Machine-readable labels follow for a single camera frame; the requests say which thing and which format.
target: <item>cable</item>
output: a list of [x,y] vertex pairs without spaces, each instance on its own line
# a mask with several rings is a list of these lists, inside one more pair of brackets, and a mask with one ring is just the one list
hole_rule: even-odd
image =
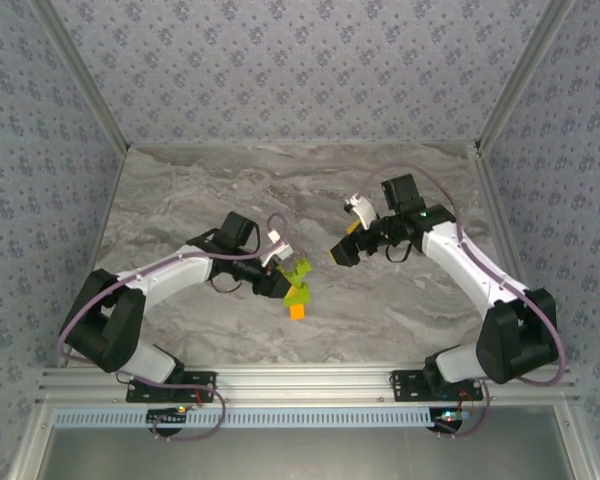
[[484,424],[486,423],[487,419],[489,418],[489,415],[491,414],[491,393],[489,392],[487,382],[484,380],[482,381],[482,388],[484,388],[484,395],[487,400],[487,405],[485,406],[484,413],[480,417],[480,420],[478,420],[478,423],[476,423],[473,426],[473,428],[466,432],[458,433],[455,429],[451,428],[449,425],[445,425],[443,422],[439,422],[436,420],[433,423],[436,424],[438,427],[444,428],[445,430],[451,432],[451,434],[454,435],[456,438],[468,437],[469,435],[478,433],[482,429],[482,427],[484,427]]
[[254,250],[254,252],[257,252],[258,250],[260,250],[260,225],[258,225],[257,223],[255,224],[255,229],[256,229],[256,249]]
[[[471,410],[469,410],[469,415],[473,415],[474,403],[473,403],[473,397],[471,396],[471,394],[469,392],[467,392],[464,388],[459,388],[458,393],[460,394],[460,398],[466,397],[471,401]],[[458,405],[458,408],[460,410],[462,410],[462,402],[464,402],[464,399],[460,400],[460,404]]]
[[480,261],[480,259],[478,259],[478,257],[476,257],[476,255],[473,253],[473,251],[469,248],[466,241],[464,240],[464,232],[462,231],[462,222],[461,222],[461,216],[460,216],[460,209],[458,208],[458,205],[456,204],[456,202],[453,199],[453,197],[451,196],[451,194],[447,191],[447,189],[444,188],[442,186],[442,184],[440,184],[440,182],[438,182],[433,177],[433,175],[428,173],[423,168],[421,168],[417,165],[413,165],[412,163],[408,163],[408,162],[393,162],[393,163],[388,163],[386,165],[381,165],[380,167],[373,170],[369,175],[367,175],[367,177],[362,182],[360,189],[354,194],[356,196],[356,198],[360,198],[362,196],[362,193],[369,186],[369,184],[371,183],[371,181],[373,180],[373,178],[376,175],[378,175],[379,173],[381,173],[389,168],[394,168],[394,167],[412,168],[413,170],[422,174],[426,179],[428,179],[431,183],[433,183],[438,188],[438,190],[440,190],[440,192],[442,192],[442,194],[451,203],[451,208],[453,210],[453,214],[456,217],[456,230],[457,230],[457,235],[458,235],[458,241],[460,242],[462,251],[489,278],[491,278],[492,280],[501,284],[502,288],[505,288],[506,290],[511,292],[518,299],[520,299],[528,308],[530,308],[533,311],[533,313],[535,313],[538,316],[538,318],[540,318],[540,320],[542,321],[542,323],[544,324],[546,329],[549,331],[549,334],[551,335],[551,339],[553,340],[553,343],[555,344],[556,349],[558,350],[558,371],[556,372],[555,376],[551,380],[547,380],[544,382],[537,381],[537,380],[531,380],[531,379],[527,379],[524,377],[519,377],[518,379],[523,383],[526,383],[529,385],[535,385],[537,387],[550,387],[550,386],[558,383],[562,379],[564,372],[566,370],[566,367],[567,367],[566,355],[565,355],[565,351],[564,351],[564,344],[562,343],[562,340],[560,339],[560,335],[558,334],[558,331],[553,326],[553,323],[551,323],[551,320],[549,320],[549,317],[547,317],[547,315],[540,309],[540,307],[538,307],[535,304],[535,302],[531,301],[531,299],[529,299],[523,292],[520,292],[517,288],[509,285],[505,281],[504,278],[502,278],[496,272],[491,270],[487,265],[482,263]]
[[[280,238],[282,238],[287,245],[293,246],[292,242],[288,238],[286,238],[287,233],[289,231],[289,222],[287,220],[287,217],[285,217],[282,213],[273,212],[271,215],[269,215],[269,218],[267,218],[267,230],[269,230],[269,231],[275,230],[273,228],[274,218],[279,218],[282,221],[282,225],[283,225],[282,231],[279,232]],[[306,258],[306,259],[309,258],[308,252],[306,250],[304,250],[303,248],[298,247],[298,246],[293,246],[293,250],[297,253],[297,255],[300,258]]]
[[97,305],[100,301],[102,301],[103,298],[107,297],[108,295],[115,292],[120,287],[123,287],[127,283],[130,283],[133,280],[135,280],[136,278],[138,278],[138,275],[140,275],[140,276],[150,275],[162,268],[165,268],[165,267],[171,265],[172,263],[181,262],[182,260],[186,260],[186,259],[190,259],[190,258],[214,258],[214,259],[218,259],[218,260],[250,260],[252,258],[259,258],[261,256],[264,256],[264,255],[267,255],[267,254],[273,252],[276,248],[278,248],[280,245],[282,245],[284,243],[284,241],[285,241],[284,234],[288,227],[287,219],[281,213],[277,213],[277,212],[274,212],[273,214],[271,214],[271,216],[269,216],[269,218],[267,219],[267,226],[269,226],[271,224],[272,219],[275,217],[282,219],[283,231],[280,233],[280,239],[265,249],[262,249],[262,250],[259,250],[259,251],[253,252],[253,253],[248,253],[246,255],[224,255],[221,253],[209,253],[209,252],[189,252],[189,253],[185,253],[182,255],[174,255],[172,257],[167,257],[167,258],[165,258],[153,265],[150,265],[142,270],[139,270],[137,273],[134,273],[133,275],[129,275],[128,277],[123,278],[123,279],[119,280],[118,282],[114,283],[113,285],[105,288],[100,293],[98,293],[96,296],[94,296],[91,300],[89,300],[80,310],[78,310],[78,312],[69,321],[69,323],[67,324],[67,327],[62,331],[62,333],[60,334],[60,337],[58,338],[58,343],[56,345],[56,350],[58,351],[58,355],[60,355],[60,357],[62,357],[62,358],[66,358],[67,360],[74,360],[76,362],[82,362],[82,363],[91,363],[86,358],[77,357],[75,355],[70,355],[64,351],[64,345],[67,341],[67,337],[71,334],[71,332],[73,331],[75,326],[78,324],[78,322],[80,322],[82,320],[82,317],[84,317],[89,310],[91,310],[95,305]]
[[122,384],[122,385],[129,385],[129,382],[123,382],[122,380],[120,380],[120,377],[118,377],[118,375],[120,375],[120,372],[116,372],[116,382]]
[[391,245],[387,245],[387,248],[385,248],[385,250],[384,250],[384,256],[387,257],[387,260],[389,260],[391,263],[404,263],[407,261],[407,258],[409,258],[409,254],[411,253],[411,248],[413,247],[413,244],[410,243],[407,246],[407,250],[404,252],[404,255],[402,256],[402,258],[400,260],[394,260],[391,258],[391,256],[389,255],[390,247],[391,247]]
[[222,289],[218,288],[218,287],[216,286],[216,284],[215,284],[215,283],[213,283],[213,278],[210,278],[210,279],[209,279],[209,283],[211,284],[211,286],[213,287],[213,289],[214,289],[216,292],[218,292],[218,293],[233,293],[233,292],[237,292],[237,291],[238,291],[238,289],[239,289],[239,288],[242,286],[242,280],[240,280],[240,281],[238,282],[238,285],[237,285],[237,286],[235,286],[235,287],[233,287],[231,290],[222,290]]
[[153,382],[147,378],[142,378],[138,376],[133,377],[135,380],[144,383],[145,385],[149,385],[150,387],[156,388],[168,388],[168,389],[176,389],[176,390],[193,390],[196,392],[198,390],[204,390],[205,392],[211,393],[214,397],[216,397],[220,401],[220,405],[222,405],[222,413],[220,414],[220,418],[216,422],[216,424],[211,427],[210,430],[200,434],[194,435],[192,437],[163,437],[158,433],[158,424],[160,421],[165,418],[167,415],[160,415],[154,421],[151,427],[151,431],[153,432],[154,438],[156,440],[163,440],[165,442],[194,442],[197,440],[204,440],[205,438],[209,438],[211,435],[216,433],[220,426],[224,423],[225,418],[227,417],[227,403],[220,392],[218,392],[215,388],[211,388],[207,385],[196,385],[196,384],[166,384],[166,383],[157,383]]

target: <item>small cube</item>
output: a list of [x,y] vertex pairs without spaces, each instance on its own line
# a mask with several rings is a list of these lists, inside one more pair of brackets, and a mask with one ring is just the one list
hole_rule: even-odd
[[289,307],[289,313],[291,314],[291,320],[303,320],[304,319],[304,305],[291,305]]

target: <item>wall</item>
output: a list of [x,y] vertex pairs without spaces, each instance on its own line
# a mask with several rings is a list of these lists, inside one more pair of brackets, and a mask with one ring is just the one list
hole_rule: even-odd
[[0,0],[0,479],[120,160],[25,0]]
[[545,0],[52,0],[138,142],[475,138]]
[[489,158],[600,443],[600,0],[576,2]]

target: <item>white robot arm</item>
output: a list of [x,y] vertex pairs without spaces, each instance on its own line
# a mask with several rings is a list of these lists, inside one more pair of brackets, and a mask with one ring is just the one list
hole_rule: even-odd
[[472,378],[489,377],[505,383],[554,361],[558,354],[542,321],[503,284],[532,300],[555,326],[555,302],[544,289],[530,291],[510,278],[471,240],[462,236],[477,260],[500,283],[487,275],[468,256],[458,238],[453,215],[441,205],[427,208],[411,175],[382,184],[387,204],[395,215],[378,217],[363,197],[352,197],[345,211],[358,216],[348,234],[331,250],[338,265],[359,263],[359,252],[375,253],[380,246],[410,242],[444,270],[464,290],[484,319],[476,343],[438,352],[425,360],[424,376],[433,392]]
[[[256,295],[284,298],[289,292],[291,284],[275,268],[273,256],[283,260],[291,255],[291,247],[278,242],[279,246],[269,249],[263,258],[246,258],[249,255],[243,247],[254,229],[259,236],[254,222],[231,212],[220,229],[189,240],[166,259],[116,274],[102,269],[92,272],[67,316],[63,332],[76,313],[100,292],[121,279],[136,278],[94,305],[69,332],[66,343],[107,373],[123,371],[156,383],[168,381],[177,359],[140,340],[142,318],[151,307],[221,273],[251,283]],[[269,232],[269,237],[274,243],[280,239],[275,230]],[[224,259],[212,259],[206,256],[209,254]]]

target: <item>gray marble table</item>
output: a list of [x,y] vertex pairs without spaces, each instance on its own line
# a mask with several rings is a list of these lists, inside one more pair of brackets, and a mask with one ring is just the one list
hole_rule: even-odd
[[[280,211],[313,264],[304,321],[291,321],[280,300],[256,297],[248,286],[220,294],[207,283],[151,309],[143,338],[187,364],[421,361],[476,337],[480,319],[459,287],[418,254],[400,265],[376,254],[355,268],[338,267],[328,255],[352,221],[342,210],[344,198],[373,168],[395,160],[415,162],[440,178],[466,211],[469,235],[495,258],[462,144],[234,144],[131,149],[98,266],[145,265],[220,226],[231,210],[261,225]],[[428,204],[444,203],[415,176]],[[381,213],[386,178],[368,192]]]

